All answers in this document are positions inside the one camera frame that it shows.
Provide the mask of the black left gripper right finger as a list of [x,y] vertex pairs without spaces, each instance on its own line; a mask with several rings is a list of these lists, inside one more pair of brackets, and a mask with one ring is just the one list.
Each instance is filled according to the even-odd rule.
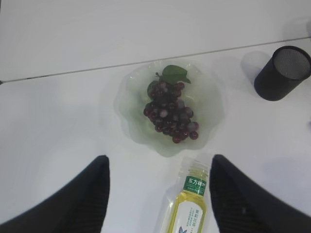
[[309,233],[310,216],[263,189],[223,155],[211,161],[209,190],[221,233]]

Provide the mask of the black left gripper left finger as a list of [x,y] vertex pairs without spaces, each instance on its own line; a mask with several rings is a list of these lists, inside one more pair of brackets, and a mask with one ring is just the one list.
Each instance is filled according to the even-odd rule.
[[2,233],[99,233],[110,193],[109,158],[95,158],[52,196],[1,224]]

